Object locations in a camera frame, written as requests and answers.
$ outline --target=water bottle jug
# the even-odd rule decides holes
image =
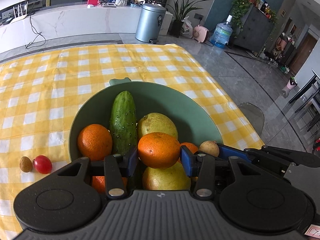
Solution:
[[[232,16],[229,15],[226,22],[219,23],[217,25],[210,40],[213,45],[223,49],[224,46],[229,42],[229,38],[232,34],[232,28],[230,26],[231,19]]]

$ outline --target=cucumber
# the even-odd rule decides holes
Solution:
[[[112,154],[125,155],[138,145],[136,107],[129,91],[116,96],[110,115],[109,130],[112,136]]]

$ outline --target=brown door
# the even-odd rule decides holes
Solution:
[[[289,64],[289,68],[293,74],[297,74],[302,65],[306,62],[316,43],[317,40],[308,33],[303,43],[299,45],[297,54]]]

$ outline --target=bag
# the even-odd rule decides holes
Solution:
[[[181,35],[187,38],[192,38],[192,25],[191,22],[188,20],[189,16],[187,16],[186,18],[183,19],[183,25],[181,28]]]

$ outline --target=wall socket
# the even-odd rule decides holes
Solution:
[[[195,16],[194,16],[194,19],[202,20],[203,19],[203,15],[196,13]]]

